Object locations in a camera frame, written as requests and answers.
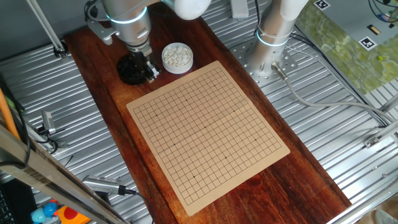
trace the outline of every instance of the gray cable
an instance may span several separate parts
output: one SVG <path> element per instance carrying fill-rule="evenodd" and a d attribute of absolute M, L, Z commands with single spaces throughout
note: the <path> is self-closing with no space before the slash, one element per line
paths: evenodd
<path fill-rule="evenodd" d="M 394 119 L 392 119 L 390 116 L 388 116 L 387 114 L 385 114 L 385 112 L 376 109 L 372 106 L 369 105 L 365 105 L 363 103 L 356 103 L 356 102 L 336 102 L 336 103 L 311 103 L 308 101 L 305 101 L 303 98 L 301 98 L 296 91 L 293 89 L 292 84 L 290 84 L 289 80 L 285 80 L 286 85 L 288 86 L 288 88 L 291 90 L 291 92 L 293 93 L 293 95 L 299 100 L 299 102 L 307 105 L 307 106 L 314 106 L 314 107 L 329 107 L 329 106 L 341 106 L 341 105 L 350 105 L 350 106 L 358 106 L 358 107 L 362 107 L 371 111 L 374 111 L 375 113 L 387 118 L 387 120 L 389 120 L 391 123 L 394 122 Z"/>
<path fill-rule="evenodd" d="M 104 19 L 98 19 L 98 18 L 95 18 L 95 17 L 93 17 L 92 15 L 91 15 L 91 10 L 93 9 L 93 7 L 97 4 L 97 2 L 100 2 L 99 0 L 96 0 L 93 4 L 91 4 L 89 7 L 88 7 L 88 9 L 87 9 L 87 16 L 90 18 L 90 19 L 92 19 L 92 20 L 94 20 L 94 21 L 97 21 L 97 22 L 106 22 L 106 21 L 109 21 L 109 19 L 108 18 L 104 18 Z"/>

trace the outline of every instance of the wooden tabletop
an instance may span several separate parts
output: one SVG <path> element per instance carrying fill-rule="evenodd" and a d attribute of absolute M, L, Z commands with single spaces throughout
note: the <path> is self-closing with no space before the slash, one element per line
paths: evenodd
<path fill-rule="evenodd" d="M 156 224 L 326 223 L 351 205 L 203 19 L 183 21 L 162 3 L 151 6 L 149 12 L 150 42 L 163 70 L 151 84 L 132 86 L 119 79 L 116 64 L 129 51 L 117 37 L 108 46 L 85 28 L 65 40 L 137 188 L 155 207 Z M 193 67 L 186 74 L 219 60 L 291 151 L 191 217 L 126 108 L 129 102 L 182 77 L 162 66 L 162 50 L 173 42 L 187 44 L 193 51 Z"/>

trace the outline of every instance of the metal grating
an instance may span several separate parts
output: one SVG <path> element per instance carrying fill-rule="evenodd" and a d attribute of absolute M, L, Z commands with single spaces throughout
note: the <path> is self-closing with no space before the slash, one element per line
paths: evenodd
<path fill-rule="evenodd" d="M 269 3 L 269 0 L 259 0 L 260 10 Z M 217 37 L 232 52 L 239 44 L 254 38 L 257 24 L 254 1 L 248 1 L 248 6 L 249 18 L 240 22 L 231 17 L 229 0 L 213 1 L 203 15 Z M 289 40 L 288 44 L 317 56 L 327 64 L 316 51 L 303 43 Z M 289 78 L 300 96 L 322 103 L 357 101 L 343 78 L 330 73 L 308 55 L 288 51 L 298 63 L 298 70 Z M 398 162 L 398 148 L 391 137 L 369 149 L 363 144 L 380 131 L 379 123 L 367 111 L 350 106 L 307 107 L 300 104 L 279 79 L 267 81 L 261 90 L 352 203 L 376 189 L 380 190 L 380 186 L 398 176 L 394 165 Z"/>
<path fill-rule="evenodd" d="M 269 0 L 259 0 L 260 8 L 264 9 L 267 2 Z M 231 50 L 253 39 L 257 24 L 254 1 L 249 0 L 248 6 L 249 18 L 240 22 L 231 18 L 229 0 L 212 1 L 203 15 L 217 37 Z M 289 44 L 315 53 L 294 40 Z M 350 87 L 346 83 L 342 85 L 342 79 L 319 62 L 294 51 L 290 54 L 298 63 L 297 72 L 289 75 L 290 80 L 306 100 L 356 101 L 348 91 Z M 71 57 L 60 61 L 53 56 L 52 46 L 47 46 L 1 62 L 0 73 L 26 107 L 25 117 L 34 126 L 40 125 L 40 110 L 49 110 L 55 124 L 66 128 L 54 138 L 66 141 L 68 149 L 59 150 L 55 157 L 65 164 L 73 156 L 67 168 L 78 178 L 88 174 L 103 175 L 120 178 L 129 188 L 136 188 Z M 349 106 L 310 108 L 301 105 L 278 79 L 261 90 L 351 202 L 358 202 L 398 176 L 394 165 L 398 162 L 398 148 L 392 138 L 369 149 L 363 144 L 365 139 L 380 131 L 378 122 L 367 111 Z M 398 118 L 398 111 L 391 113 Z M 35 191 L 35 199 L 42 203 L 49 198 Z M 151 222 L 140 198 L 114 196 L 110 200 L 123 217 L 131 217 L 136 223 Z"/>
<path fill-rule="evenodd" d="M 387 103 L 393 96 L 398 94 L 398 79 L 373 90 L 365 95 L 365 97 L 376 107 L 380 108 L 384 103 Z M 388 114 L 394 119 L 398 119 L 398 106 L 391 109 Z"/>
<path fill-rule="evenodd" d="M 1 62 L 0 73 L 25 107 L 25 119 L 33 126 L 41 126 L 40 112 L 47 110 L 57 128 L 65 128 L 52 138 L 67 142 L 67 149 L 59 149 L 54 157 L 61 164 L 70 159 L 68 170 L 79 179 L 86 175 L 119 178 L 122 184 L 137 190 L 71 55 L 60 60 L 54 56 L 52 46 L 42 47 Z M 37 190 L 34 197 L 37 204 L 50 199 Z M 117 212 L 134 223 L 152 221 L 138 196 L 113 195 L 109 200 Z"/>

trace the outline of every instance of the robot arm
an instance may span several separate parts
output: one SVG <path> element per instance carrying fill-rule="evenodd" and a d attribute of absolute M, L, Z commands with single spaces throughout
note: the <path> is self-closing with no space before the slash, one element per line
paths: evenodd
<path fill-rule="evenodd" d="M 144 73 L 149 81 L 159 74 L 151 59 L 149 43 L 150 20 L 147 6 L 159 0 L 101 0 L 112 28 L 105 29 L 93 18 L 87 19 L 88 27 L 107 45 L 112 44 L 116 34 L 131 52 L 131 59 L 138 72 Z M 163 0 L 175 13 L 185 20 L 201 16 L 211 0 Z"/>

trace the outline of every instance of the blue object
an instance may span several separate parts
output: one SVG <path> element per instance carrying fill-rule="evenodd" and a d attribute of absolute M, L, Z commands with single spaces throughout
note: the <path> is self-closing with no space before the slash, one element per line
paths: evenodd
<path fill-rule="evenodd" d="M 42 223 L 47 218 L 47 216 L 44 214 L 43 208 L 36 209 L 30 214 L 30 216 L 32 217 L 34 224 Z"/>
<path fill-rule="evenodd" d="M 43 212 L 44 212 L 44 215 L 52 218 L 54 216 L 54 213 L 57 211 L 57 209 L 58 209 L 57 204 L 55 202 L 50 202 L 50 203 L 44 205 Z"/>
<path fill-rule="evenodd" d="M 32 217 L 34 224 L 39 224 L 44 222 L 47 217 L 52 218 L 57 209 L 57 204 L 55 202 L 50 202 L 44 205 L 43 208 L 38 208 L 33 211 L 30 216 Z"/>

